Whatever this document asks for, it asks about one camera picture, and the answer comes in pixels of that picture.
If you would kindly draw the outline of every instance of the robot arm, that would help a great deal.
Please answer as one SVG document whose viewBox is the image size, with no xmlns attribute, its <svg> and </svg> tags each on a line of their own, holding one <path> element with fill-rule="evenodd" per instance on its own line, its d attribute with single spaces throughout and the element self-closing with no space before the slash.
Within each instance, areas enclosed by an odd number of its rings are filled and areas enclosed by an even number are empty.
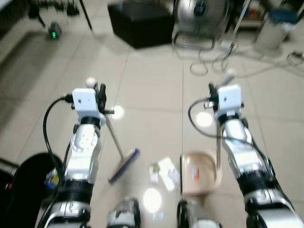
<svg viewBox="0 0 304 228">
<path fill-rule="evenodd" d="M 221 86 L 209 85 L 205 108 L 214 110 L 223 147 L 244 196 L 247 227 L 303 228 L 303 222 L 276 179 L 270 160 L 256 147 L 247 122 L 240 119 L 241 88 L 227 85 L 231 76 L 228 78 Z"/>
<path fill-rule="evenodd" d="M 80 124 L 75 125 L 71 139 L 71 157 L 63 186 L 58 190 L 44 228 L 86 228 L 90 220 L 93 186 L 101 149 L 100 128 L 105 124 L 105 85 L 87 80 L 88 88 L 72 92 L 73 106 Z"/>
</svg>

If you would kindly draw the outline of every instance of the dustpan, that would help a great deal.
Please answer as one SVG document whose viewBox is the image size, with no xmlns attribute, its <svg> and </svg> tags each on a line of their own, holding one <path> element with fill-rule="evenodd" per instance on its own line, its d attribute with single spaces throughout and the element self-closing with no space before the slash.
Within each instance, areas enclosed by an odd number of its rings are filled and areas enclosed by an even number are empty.
<svg viewBox="0 0 304 228">
<path fill-rule="evenodd" d="M 220 139 L 217 139 L 216 155 L 210 150 L 187 152 L 180 157 L 181 195 L 205 195 L 220 186 Z"/>
</svg>

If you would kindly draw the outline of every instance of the black cube stool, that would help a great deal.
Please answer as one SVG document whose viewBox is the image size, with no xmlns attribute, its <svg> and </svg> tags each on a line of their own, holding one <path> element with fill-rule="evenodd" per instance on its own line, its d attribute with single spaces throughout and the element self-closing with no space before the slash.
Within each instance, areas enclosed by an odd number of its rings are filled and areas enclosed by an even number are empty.
<svg viewBox="0 0 304 228">
<path fill-rule="evenodd" d="M 108 5 L 114 34 L 134 48 L 171 43 L 173 16 L 149 2 L 122 1 Z"/>
</svg>

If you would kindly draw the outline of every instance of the small device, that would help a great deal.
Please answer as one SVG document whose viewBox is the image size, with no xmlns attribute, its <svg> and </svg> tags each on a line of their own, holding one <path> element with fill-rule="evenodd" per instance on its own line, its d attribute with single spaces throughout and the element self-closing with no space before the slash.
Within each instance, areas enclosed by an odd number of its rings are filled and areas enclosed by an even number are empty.
<svg viewBox="0 0 304 228">
<path fill-rule="evenodd" d="M 59 39 L 62 35 L 62 30 L 60 25 L 57 22 L 53 21 L 48 29 L 48 34 L 51 37 L 51 39 Z"/>
</svg>

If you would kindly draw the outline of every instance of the black cable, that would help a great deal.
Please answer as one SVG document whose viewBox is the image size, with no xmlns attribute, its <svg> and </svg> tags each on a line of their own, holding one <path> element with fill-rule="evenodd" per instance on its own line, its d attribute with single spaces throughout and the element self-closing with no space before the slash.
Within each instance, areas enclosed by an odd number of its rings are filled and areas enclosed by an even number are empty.
<svg viewBox="0 0 304 228">
<path fill-rule="evenodd" d="M 46 113 L 45 113 L 45 115 L 44 115 L 44 119 L 43 119 L 43 136 L 44 136 L 44 141 L 45 141 L 45 143 L 46 143 L 46 145 L 47 145 L 47 151 L 48 151 L 48 153 L 49 153 L 49 155 L 50 155 L 50 157 L 51 157 L 51 160 L 52 160 L 52 162 L 53 162 L 53 164 L 54 164 L 54 166 L 55 166 L 55 168 L 56 168 L 56 170 L 57 170 L 57 174 L 58 174 L 58 178 L 59 178 L 59 182 L 58 182 L 56 191 L 58 191 L 58 188 L 60 188 L 60 187 L 62 186 L 63 171 L 64 171 L 64 169 L 61 169 L 61 168 L 60 168 L 58 162 L 57 162 L 56 159 L 55 159 L 55 156 L 54 156 L 54 154 L 53 154 L 53 152 L 52 152 L 51 146 L 50 146 L 49 141 L 48 141 L 48 137 L 47 137 L 47 136 L 48 136 L 48 134 L 47 134 L 47 120 L 48 120 L 48 118 L 47 118 L 47 117 L 48 117 L 49 112 L 50 112 L 51 109 L 53 108 L 53 106 L 54 106 L 55 104 L 57 104 L 59 101 L 66 101 L 66 102 L 70 103 L 70 102 L 73 102 L 73 97 L 72 97 L 71 94 L 67 94 L 66 96 L 62 96 L 62 97 L 56 99 L 56 100 L 47 108 L 47 111 L 46 111 Z M 69 145 L 67 146 L 67 149 L 66 149 L 66 154 L 65 154 L 65 158 L 64 158 L 64 162 L 63 162 L 63 168 L 65 168 L 65 166 L 66 166 L 67 155 L 68 155 L 69 149 L 70 149 L 70 143 L 69 143 Z M 48 206 L 48 208 L 47 208 L 47 209 L 45 210 L 45 212 L 43 213 L 43 215 L 42 215 L 42 217 L 41 217 L 41 219 L 40 219 L 40 221 L 39 221 L 39 223 L 38 223 L 37 228 L 43 228 L 43 227 L 44 227 L 44 225 L 45 225 L 45 223 L 46 223 L 45 220 L 46 220 L 48 214 L 50 213 L 50 210 L 51 210 L 52 207 L 54 206 L 54 204 L 55 204 L 55 202 L 56 202 L 56 200 L 57 200 L 57 198 L 58 198 L 58 195 L 59 195 L 58 192 L 55 193 L 55 196 L 53 197 L 53 199 L 52 199 L 50 205 Z"/>
<path fill-rule="evenodd" d="M 47 209 L 44 211 L 39 223 L 38 223 L 38 226 L 37 228 L 43 228 L 45 226 L 45 223 L 47 222 L 46 221 L 46 218 L 48 216 L 48 214 L 50 213 L 52 207 L 54 206 L 57 198 L 58 198 L 58 193 L 56 193 L 56 195 L 54 196 L 53 200 L 51 201 L 50 205 L 47 207 Z"/>
<path fill-rule="evenodd" d="M 275 69 L 275 68 L 280 68 L 280 69 L 283 69 L 283 70 L 286 70 L 285 68 L 288 67 L 288 66 L 292 66 L 294 67 L 295 69 L 297 69 L 298 71 L 301 72 L 301 69 L 299 69 L 299 65 L 301 65 L 304 61 L 298 63 L 298 64 L 295 64 L 293 63 L 291 60 L 290 60 L 290 56 L 291 54 L 289 54 L 287 57 L 286 57 L 286 60 L 284 61 L 281 61 L 281 62 L 273 62 L 273 61 L 269 61 L 269 60 L 262 60 L 262 59 L 259 59 L 259 58 L 255 58 L 255 57 L 251 57 L 251 56 L 248 56 L 248 55 L 244 55 L 242 52 L 240 53 L 235 53 L 235 55 L 240 55 L 240 56 L 243 56 L 243 57 L 246 57 L 246 58 L 250 58 L 250 59 L 253 59 L 255 61 L 258 61 L 258 62 L 262 62 L 262 63 L 268 63 L 268 64 L 272 64 L 272 66 L 268 66 L 268 67 L 265 67 L 261 70 L 258 70 L 256 72 L 253 72 L 253 73 L 250 73 L 250 74 L 247 74 L 247 75 L 240 75 L 240 76 L 236 76 L 236 78 L 249 78 L 249 77 L 252 77 L 252 76 L 256 76 L 258 74 L 261 74 L 261 73 L 264 73 L 264 72 L 267 72 L 269 70 L 272 70 L 272 69 Z"/>
<path fill-rule="evenodd" d="M 66 171 L 66 165 L 67 165 L 67 156 L 68 156 L 68 152 L 70 150 L 71 147 L 71 142 L 68 143 L 67 147 L 66 147 L 66 154 L 65 154 L 65 158 L 63 160 L 63 164 L 62 164 L 62 175 L 64 175 L 64 172 Z"/>
<path fill-rule="evenodd" d="M 192 120 L 192 117 L 191 117 L 191 111 L 192 111 L 192 109 L 193 109 L 194 106 L 196 106 L 196 105 L 199 104 L 199 103 L 203 103 L 203 102 L 205 102 L 206 100 L 207 100 L 207 99 L 200 99 L 200 100 L 194 102 L 194 103 L 190 106 L 190 108 L 188 109 L 188 118 L 189 118 L 190 123 L 192 124 L 192 126 L 195 128 L 195 130 L 197 130 L 199 133 L 201 133 L 202 135 L 204 135 L 204 136 L 206 136 L 206 137 L 209 137 L 209 138 L 216 138 L 216 139 L 223 139 L 223 140 L 225 140 L 225 139 L 228 139 L 228 140 L 237 140 L 237 141 L 239 141 L 239 142 L 246 143 L 246 144 L 252 146 L 253 148 L 255 148 L 255 149 L 257 150 L 257 152 L 259 153 L 259 155 L 262 157 L 262 159 L 266 162 L 266 161 L 267 161 L 267 158 L 266 158 L 265 155 L 259 150 L 259 148 L 258 148 L 256 145 L 251 144 L 251 143 L 249 143 L 249 142 L 247 142 L 247 141 L 245 141 L 245 140 L 238 139 L 238 138 L 226 137 L 226 136 L 222 136 L 222 135 L 212 135 L 212 134 L 209 134 L 209 133 L 206 133 L 206 132 L 202 131 L 200 128 L 198 128 L 198 127 L 195 125 L 195 123 L 194 123 L 194 121 Z"/>
<path fill-rule="evenodd" d="M 226 70 L 226 68 L 227 68 L 227 66 L 228 66 L 228 63 L 224 66 L 224 61 L 226 61 L 226 60 L 229 58 L 229 56 L 232 54 L 233 48 L 234 48 L 234 46 L 231 46 L 231 47 L 230 47 L 230 50 L 229 50 L 229 52 L 228 52 L 228 54 L 226 54 L 224 57 L 219 56 L 219 57 L 217 57 L 217 58 L 212 62 L 211 67 L 212 67 L 212 69 L 213 69 L 215 72 L 223 73 L 223 72 Z M 219 61 L 221 62 L 221 63 L 220 63 L 220 68 L 221 68 L 221 71 L 220 71 L 220 72 L 214 67 L 214 64 L 215 64 L 216 62 L 218 62 L 218 59 L 219 59 Z"/>
<path fill-rule="evenodd" d="M 293 62 L 291 61 L 291 59 L 290 59 L 291 55 L 292 55 L 292 54 L 289 54 L 289 55 L 286 57 L 286 60 L 287 60 L 287 62 L 289 63 L 289 65 L 291 65 L 294 69 L 296 69 L 296 70 L 298 70 L 298 71 L 304 73 L 304 68 L 299 67 L 299 65 L 301 65 L 301 64 L 304 62 L 304 60 L 301 59 L 301 63 L 295 64 L 295 63 L 293 63 Z"/>
<path fill-rule="evenodd" d="M 51 111 L 51 109 L 53 108 L 53 106 L 58 103 L 59 101 L 64 101 L 66 98 L 65 97 L 60 97 L 58 99 L 56 99 L 48 108 L 47 108 L 47 111 L 44 115 L 44 119 L 43 119 L 43 136 L 44 136 L 44 141 L 46 143 L 46 146 L 47 146 L 47 151 L 48 151 L 48 154 L 50 155 L 51 157 L 51 160 L 57 170 L 57 174 L 58 174 L 58 178 L 59 178 L 59 182 L 58 182 L 58 187 L 60 187 L 62 185 L 62 180 L 63 180 L 63 176 L 62 176 L 62 169 L 60 168 L 58 162 L 56 161 L 55 159 L 55 156 L 52 152 L 52 149 L 51 149 L 51 146 L 49 144 L 49 141 L 48 141 L 48 134 L 47 134 L 47 120 L 48 120 L 48 114 L 49 112 Z"/>
<path fill-rule="evenodd" d="M 204 69 L 205 69 L 205 72 L 196 72 L 196 71 L 194 71 L 194 70 L 193 70 L 193 67 L 194 67 L 195 65 L 203 66 Z M 205 75 L 208 74 L 208 71 L 209 71 L 209 69 L 208 69 L 207 65 L 206 65 L 205 63 L 203 63 L 203 62 L 194 62 L 194 63 L 192 63 L 192 64 L 190 65 L 190 72 L 191 72 L 194 76 L 205 76 Z"/>
<path fill-rule="evenodd" d="M 231 55 L 231 53 L 232 53 L 232 50 L 233 50 L 233 45 L 231 45 L 231 47 L 230 47 L 230 49 L 229 49 L 229 52 L 226 54 L 226 55 L 224 55 L 223 57 L 222 57 L 222 55 L 220 55 L 220 56 L 218 56 L 218 57 L 216 57 L 215 59 L 203 59 L 201 56 L 200 56 L 200 54 L 201 54 L 201 52 L 203 51 L 203 50 L 199 50 L 199 54 L 198 54 L 198 59 L 199 59 L 199 62 L 203 62 L 203 63 L 213 63 L 213 62 L 220 62 L 220 61 L 223 61 L 223 60 L 225 60 L 225 59 L 227 59 L 230 55 Z"/>
</svg>

